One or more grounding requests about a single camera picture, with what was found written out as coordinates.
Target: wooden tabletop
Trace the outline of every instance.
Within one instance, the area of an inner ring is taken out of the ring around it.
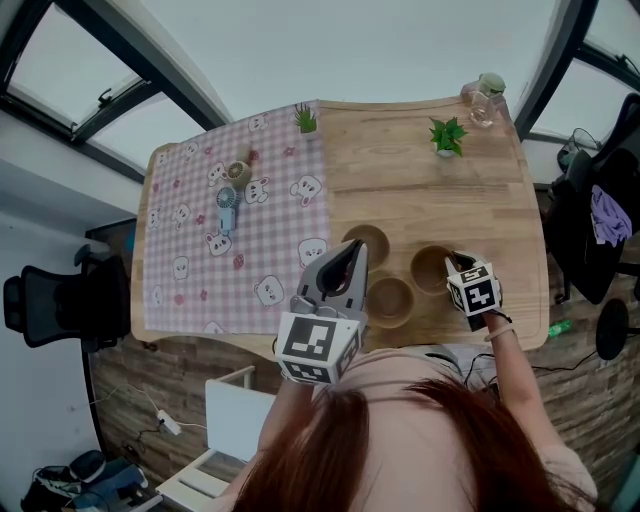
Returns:
[[[411,283],[411,258],[428,245],[482,254],[500,279],[503,307],[513,318],[522,347],[542,345],[549,328],[546,254],[533,184],[513,126],[498,116],[491,128],[477,128],[468,121],[468,107],[459,97],[320,105],[332,245],[358,224],[373,224],[387,234],[391,254],[370,273],[369,284],[387,276]],[[447,121],[453,116],[469,132],[462,139],[464,156],[441,158],[429,142],[429,118]],[[152,155],[131,276],[132,332],[148,342],[184,334],[144,329],[142,271],[153,161]],[[413,317],[397,329],[372,327],[365,342],[368,350],[482,342],[486,329],[472,333],[448,294],[433,297],[413,290]],[[273,359],[271,335],[200,336]]]

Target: potted plant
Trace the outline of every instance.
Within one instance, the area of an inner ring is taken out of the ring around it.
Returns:
[[[300,134],[304,139],[313,140],[318,136],[318,120],[316,115],[309,108],[309,105],[301,103],[296,105],[296,126],[300,129]]]
[[[460,139],[467,132],[458,124],[458,118],[449,119],[446,124],[434,118],[431,118],[431,120],[435,126],[435,128],[430,129],[433,134],[431,142],[435,143],[436,154],[445,158],[452,157],[454,154],[462,156]]]

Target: power strip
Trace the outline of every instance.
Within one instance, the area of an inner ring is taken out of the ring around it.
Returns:
[[[179,436],[182,433],[182,427],[173,421],[173,418],[162,409],[158,411],[158,420],[160,420],[174,436]]]

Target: office chair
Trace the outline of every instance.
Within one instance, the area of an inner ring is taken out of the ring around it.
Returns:
[[[591,189],[599,185],[625,210],[632,232],[640,229],[638,156],[640,155],[640,95],[625,99],[611,136],[593,158],[584,151],[551,187],[552,204],[543,215],[547,250],[564,274],[561,304],[570,298],[570,283],[593,304],[604,298],[616,272],[640,277],[640,264],[621,263],[624,243],[598,245],[591,222]],[[640,300],[640,280],[634,294]]]
[[[84,352],[96,352],[130,332],[129,279],[122,259],[102,261],[87,245],[75,264],[82,265],[80,274],[26,266],[21,276],[4,283],[5,325],[22,333],[29,347],[80,338]]]

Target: small succulent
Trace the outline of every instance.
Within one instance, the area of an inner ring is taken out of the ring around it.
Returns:
[[[296,125],[300,128],[300,133],[315,132],[318,128],[318,120],[309,105],[296,105]]]
[[[459,156],[462,156],[462,148],[460,147],[460,139],[464,137],[467,132],[464,131],[464,128],[458,125],[458,118],[454,117],[447,121],[447,124],[442,121],[438,121],[437,119],[431,118],[433,121],[433,125],[435,129],[430,129],[433,134],[433,138],[431,142],[435,142],[437,144],[436,151],[440,151],[441,149],[448,149],[453,151]]]

